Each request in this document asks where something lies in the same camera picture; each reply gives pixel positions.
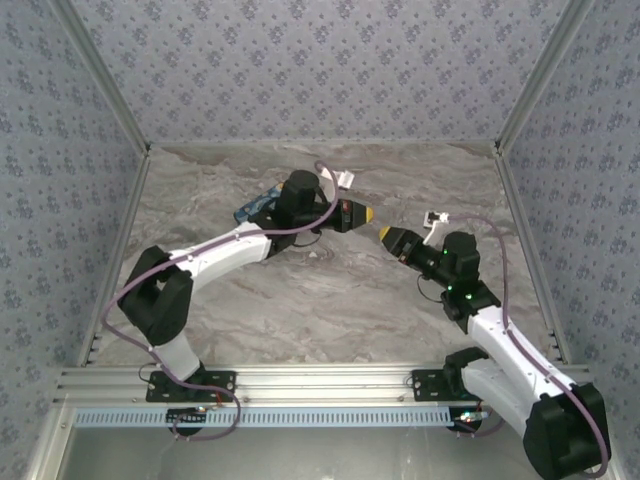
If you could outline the blue starry night box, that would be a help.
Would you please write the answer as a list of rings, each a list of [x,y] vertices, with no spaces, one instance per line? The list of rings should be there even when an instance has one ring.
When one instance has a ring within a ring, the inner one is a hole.
[[[280,197],[283,186],[283,183],[279,183],[238,208],[233,213],[233,218],[236,223],[241,224],[246,222],[250,217],[264,209],[271,211],[276,200]]]

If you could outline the small black controller board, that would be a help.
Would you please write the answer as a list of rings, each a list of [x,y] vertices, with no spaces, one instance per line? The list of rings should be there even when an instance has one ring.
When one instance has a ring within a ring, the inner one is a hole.
[[[468,409],[462,407],[450,408],[449,413],[452,425],[449,426],[448,429],[465,434],[477,432],[481,428],[483,422],[491,415],[490,410]]]
[[[165,413],[165,422],[171,425],[204,424],[207,419],[205,411],[197,408],[170,408]]]

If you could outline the aluminium frame post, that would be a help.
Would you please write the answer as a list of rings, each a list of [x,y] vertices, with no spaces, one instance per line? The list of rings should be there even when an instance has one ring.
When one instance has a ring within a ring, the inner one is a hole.
[[[524,257],[537,295],[543,319],[548,329],[554,334],[556,343],[555,350],[557,351],[561,362],[566,365],[573,364],[573,357],[564,335],[563,326],[545,276],[544,267],[539,258],[533,233],[528,219],[526,218],[525,208],[522,200],[520,199],[515,178],[511,172],[508,161],[499,151],[496,152],[496,165],[507,197],[509,208],[515,222],[516,230],[521,241]]]
[[[131,191],[125,204],[124,212],[120,217],[119,229],[117,231],[113,248],[106,265],[106,273],[98,290],[98,295],[92,311],[91,319],[89,321],[87,331],[84,336],[84,340],[76,362],[76,365],[78,367],[86,367],[90,363],[92,345],[95,339],[95,335],[100,330],[100,316],[104,308],[107,306],[108,301],[115,293],[119,278],[119,272],[121,270],[124,258],[124,251],[128,243],[139,200],[144,189],[145,180],[149,170],[149,155],[150,149],[147,149],[141,156],[140,163],[131,187]]]
[[[75,420],[75,407],[54,405],[45,417],[24,480],[57,480]]]
[[[498,155],[505,156],[514,144],[595,3],[596,0],[567,0],[496,138]]]
[[[124,134],[136,151],[145,155],[148,151],[147,141],[138,126],[133,112],[120,92],[114,76],[100,55],[89,30],[84,25],[72,1],[47,1],[69,37],[71,44],[91,74],[94,83],[103,95],[107,105],[124,131]]]

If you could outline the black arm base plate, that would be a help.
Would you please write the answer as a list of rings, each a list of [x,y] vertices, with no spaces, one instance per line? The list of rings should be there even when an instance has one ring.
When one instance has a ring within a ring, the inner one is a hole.
[[[410,376],[414,400],[417,402],[479,401],[477,396],[464,388],[461,374],[458,371],[418,369],[413,370]]]
[[[215,386],[234,393],[236,389],[236,372],[201,368],[186,379],[185,382],[201,386]],[[145,400],[149,403],[233,402],[226,393],[198,390],[178,385],[161,370],[151,373]]]

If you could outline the aluminium mounting rail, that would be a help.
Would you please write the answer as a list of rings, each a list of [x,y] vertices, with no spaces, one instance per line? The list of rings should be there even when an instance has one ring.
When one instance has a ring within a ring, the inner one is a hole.
[[[414,401],[409,377],[418,368],[391,364],[263,364],[231,366],[235,393],[247,406],[399,406]],[[138,406],[147,384],[136,367],[69,368],[53,402],[67,406]]]

